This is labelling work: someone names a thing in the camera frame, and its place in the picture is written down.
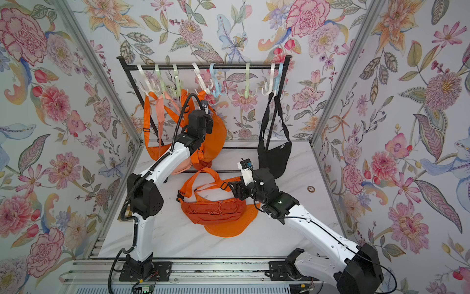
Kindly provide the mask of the black crossbody bag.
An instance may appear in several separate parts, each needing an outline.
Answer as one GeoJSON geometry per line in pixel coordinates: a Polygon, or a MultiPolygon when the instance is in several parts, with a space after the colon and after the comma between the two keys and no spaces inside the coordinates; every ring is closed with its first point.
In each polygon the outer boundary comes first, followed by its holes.
{"type": "Polygon", "coordinates": [[[290,158],[292,150],[292,141],[290,140],[289,130],[283,120],[283,110],[280,103],[280,98],[274,93],[270,93],[268,96],[268,104],[261,121],[259,143],[258,143],[258,162],[259,167],[262,169],[269,169],[275,179],[280,178],[286,170],[288,159],[290,158]],[[277,146],[273,149],[268,149],[268,144],[264,143],[264,135],[268,127],[269,122],[269,106],[272,100],[275,102],[275,110],[280,118],[282,124],[282,130],[287,139],[287,142],[277,146]]]}

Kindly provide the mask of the pink crescent bag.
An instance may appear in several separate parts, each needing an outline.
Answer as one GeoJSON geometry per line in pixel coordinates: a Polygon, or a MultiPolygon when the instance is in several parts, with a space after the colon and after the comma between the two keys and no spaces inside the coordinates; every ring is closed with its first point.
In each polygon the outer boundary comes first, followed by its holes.
{"type": "Polygon", "coordinates": [[[155,99],[155,114],[157,116],[157,130],[158,135],[157,138],[159,140],[159,147],[157,148],[159,152],[159,157],[164,154],[164,150],[167,151],[171,145],[162,145],[162,135],[164,133],[164,122],[165,122],[165,114],[168,114],[170,118],[173,119],[174,122],[177,122],[179,115],[181,114],[181,107],[177,104],[168,93],[164,93],[161,96],[157,96],[155,93],[150,92],[149,95],[155,99]],[[165,101],[168,100],[173,104],[175,111],[168,108],[165,105],[165,101]]]}

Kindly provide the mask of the orange bag with long straps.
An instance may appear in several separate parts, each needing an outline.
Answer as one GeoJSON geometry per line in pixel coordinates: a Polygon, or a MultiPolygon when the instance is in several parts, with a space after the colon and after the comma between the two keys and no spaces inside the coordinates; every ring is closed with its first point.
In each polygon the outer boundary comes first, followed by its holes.
{"type": "MultiPolygon", "coordinates": [[[[200,92],[197,93],[200,101],[205,101],[206,93],[200,92]]],[[[182,90],[181,94],[181,105],[183,106],[184,102],[188,98],[189,93],[186,90],[182,90]]],[[[190,99],[188,106],[185,109],[185,114],[183,114],[182,122],[180,123],[181,127],[186,127],[188,125],[188,116],[189,113],[194,111],[195,100],[190,99]]],[[[223,120],[215,113],[215,110],[209,106],[209,114],[214,122],[212,133],[206,135],[202,146],[198,151],[195,152],[195,155],[191,155],[190,158],[186,159],[182,164],[180,164],[175,173],[181,173],[183,171],[188,170],[191,167],[196,168],[197,170],[203,169],[205,167],[211,167],[213,160],[219,155],[221,152],[226,139],[227,129],[224,125],[223,120]]]]}

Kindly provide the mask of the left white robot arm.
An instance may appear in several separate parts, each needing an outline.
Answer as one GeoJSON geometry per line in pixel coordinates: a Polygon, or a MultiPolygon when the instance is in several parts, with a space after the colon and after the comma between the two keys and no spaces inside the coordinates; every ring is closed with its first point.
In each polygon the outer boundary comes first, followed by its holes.
{"type": "Polygon", "coordinates": [[[153,264],[151,233],[154,217],[164,205],[160,188],[176,168],[202,146],[213,125],[208,110],[192,111],[188,115],[187,126],[174,136],[170,149],[148,169],[128,177],[120,220],[133,222],[133,236],[130,249],[120,249],[113,262],[124,262],[120,280],[142,283],[157,273],[153,264]]]}

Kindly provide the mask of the white hook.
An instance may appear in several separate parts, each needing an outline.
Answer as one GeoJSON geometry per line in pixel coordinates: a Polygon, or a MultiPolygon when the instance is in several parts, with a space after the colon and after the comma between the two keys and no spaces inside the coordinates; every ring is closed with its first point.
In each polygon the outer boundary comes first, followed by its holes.
{"type": "Polygon", "coordinates": [[[270,65],[270,72],[269,72],[269,81],[265,84],[264,88],[261,89],[261,93],[264,96],[268,96],[271,93],[275,94],[274,90],[274,77],[275,77],[275,63],[270,65]]]}
{"type": "Polygon", "coordinates": [[[146,72],[143,70],[142,66],[140,64],[137,64],[137,68],[138,68],[139,73],[143,77],[144,82],[146,83],[149,92],[155,92],[154,83],[150,81],[149,77],[146,75],[146,72]]]}
{"type": "Polygon", "coordinates": [[[193,67],[193,71],[194,71],[195,75],[197,76],[198,84],[199,84],[201,90],[204,91],[206,94],[210,94],[211,93],[210,88],[208,88],[206,86],[197,63],[193,62],[192,67],[193,67]]]}

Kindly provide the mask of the dark orange zip bag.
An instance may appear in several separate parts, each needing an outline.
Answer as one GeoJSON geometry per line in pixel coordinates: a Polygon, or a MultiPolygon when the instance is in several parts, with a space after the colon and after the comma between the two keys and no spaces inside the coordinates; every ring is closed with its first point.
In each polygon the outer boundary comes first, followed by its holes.
{"type": "Polygon", "coordinates": [[[193,189],[193,184],[201,173],[213,177],[214,182],[209,184],[208,189],[220,188],[225,192],[231,192],[229,183],[221,180],[215,170],[201,169],[187,180],[177,193],[176,200],[181,204],[182,211],[194,224],[216,225],[237,221],[246,210],[246,202],[237,198],[213,202],[200,197],[197,190],[193,189]]]}

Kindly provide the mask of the orange bag far left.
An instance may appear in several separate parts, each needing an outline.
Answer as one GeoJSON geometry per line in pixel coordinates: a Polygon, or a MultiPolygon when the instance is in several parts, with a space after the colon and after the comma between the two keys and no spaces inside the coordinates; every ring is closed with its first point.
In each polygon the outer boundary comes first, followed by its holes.
{"type": "MultiPolygon", "coordinates": [[[[153,129],[153,127],[151,126],[152,110],[151,110],[150,99],[154,99],[149,95],[149,93],[146,95],[145,100],[144,100],[144,116],[143,116],[144,142],[145,142],[145,146],[146,146],[147,152],[149,153],[150,157],[154,160],[158,160],[160,158],[159,157],[159,152],[157,150],[157,148],[159,147],[159,140],[157,139],[156,146],[150,146],[149,145],[150,144],[150,134],[151,134],[151,130],[153,129]]],[[[165,105],[168,108],[172,109],[172,111],[175,111],[175,108],[173,107],[173,104],[170,101],[166,100],[165,105]]]]}

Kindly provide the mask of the bright orange crescent bag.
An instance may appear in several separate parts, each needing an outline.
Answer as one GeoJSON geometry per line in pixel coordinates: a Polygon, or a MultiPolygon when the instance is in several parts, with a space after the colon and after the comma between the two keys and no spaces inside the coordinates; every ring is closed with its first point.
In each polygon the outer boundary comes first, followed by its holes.
{"type": "Polygon", "coordinates": [[[221,238],[240,235],[256,219],[260,207],[259,203],[246,204],[246,201],[235,198],[223,200],[221,203],[224,222],[212,220],[204,225],[208,233],[221,238]]]}

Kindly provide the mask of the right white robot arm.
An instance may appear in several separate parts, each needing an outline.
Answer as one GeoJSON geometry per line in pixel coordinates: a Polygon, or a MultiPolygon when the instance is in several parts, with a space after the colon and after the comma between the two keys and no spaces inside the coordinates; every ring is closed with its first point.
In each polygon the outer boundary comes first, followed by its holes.
{"type": "Polygon", "coordinates": [[[304,236],[326,258],[304,250],[293,251],[286,263],[298,274],[336,286],[341,294],[377,294],[388,269],[380,264],[376,249],[344,238],[318,220],[296,198],[277,186],[268,169],[254,169],[244,160],[238,164],[239,182],[229,186],[236,198],[251,198],[261,211],[304,236]]]}

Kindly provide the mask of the white hook far left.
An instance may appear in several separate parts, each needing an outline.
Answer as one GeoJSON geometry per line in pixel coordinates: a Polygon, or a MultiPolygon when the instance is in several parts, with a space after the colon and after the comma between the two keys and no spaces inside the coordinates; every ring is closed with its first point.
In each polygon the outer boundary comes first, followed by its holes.
{"type": "Polygon", "coordinates": [[[154,83],[150,81],[149,77],[146,75],[146,72],[143,70],[142,66],[140,64],[137,64],[137,68],[138,68],[139,73],[143,77],[144,82],[146,83],[149,92],[155,92],[154,83]]]}

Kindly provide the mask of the green hook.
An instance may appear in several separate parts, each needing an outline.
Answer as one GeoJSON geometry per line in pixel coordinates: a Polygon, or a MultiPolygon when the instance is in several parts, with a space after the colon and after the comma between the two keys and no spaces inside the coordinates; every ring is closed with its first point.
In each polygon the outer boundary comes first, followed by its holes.
{"type": "Polygon", "coordinates": [[[160,71],[160,67],[159,67],[158,64],[154,65],[154,71],[155,71],[155,75],[157,76],[157,79],[158,79],[159,84],[160,84],[160,86],[159,86],[160,92],[162,94],[164,94],[164,93],[166,93],[166,85],[165,85],[165,82],[164,82],[164,79],[162,77],[162,73],[160,71]]]}
{"type": "Polygon", "coordinates": [[[171,88],[172,93],[175,97],[179,98],[182,94],[181,80],[179,78],[179,71],[176,64],[172,64],[173,67],[173,87],[171,88]]]}
{"type": "Polygon", "coordinates": [[[252,97],[252,95],[250,94],[250,63],[247,63],[245,67],[244,89],[242,90],[240,87],[238,87],[237,93],[244,99],[248,99],[249,97],[252,97]]]}

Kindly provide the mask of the blue hook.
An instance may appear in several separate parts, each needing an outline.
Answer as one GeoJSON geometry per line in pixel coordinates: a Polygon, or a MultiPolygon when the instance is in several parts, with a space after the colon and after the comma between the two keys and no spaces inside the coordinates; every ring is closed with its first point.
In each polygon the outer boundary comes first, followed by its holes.
{"type": "Polygon", "coordinates": [[[220,96],[223,95],[222,93],[222,86],[221,84],[219,83],[219,79],[217,78],[216,76],[216,71],[214,69],[214,66],[215,64],[214,63],[210,63],[209,65],[209,73],[211,75],[211,82],[213,84],[213,87],[212,87],[212,95],[215,97],[215,98],[219,98],[220,96]]]}
{"type": "Polygon", "coordinates": [[[274,86],[273,86],[274,95],[277,95],[278,92],[279,92],[280,80],[281,80],[281,77],[282,77],[282,73],[283,73],[283,63],[280,63],[277,75],[276,75],[275,80],[274,80],[274,86]]]}

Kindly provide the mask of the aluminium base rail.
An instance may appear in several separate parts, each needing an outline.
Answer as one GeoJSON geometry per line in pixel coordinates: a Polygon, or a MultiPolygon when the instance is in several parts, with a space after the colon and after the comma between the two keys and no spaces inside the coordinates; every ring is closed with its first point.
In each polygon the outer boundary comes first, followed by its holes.
{"type": "MultiPolygon", "coordinates": [[[[308,274],[301,280],[292,280],[284,258],[155,258],[150,281],[163,284],[262,284],[302,283],[319,281],[318,274],[308,274]]],[[[123,272],[124,258],[114,265],[112,258],[92,258],[72,262],[70,269],[61,274],[63,284],[124,285],[136,282],[137,277],[123,272]]]]}

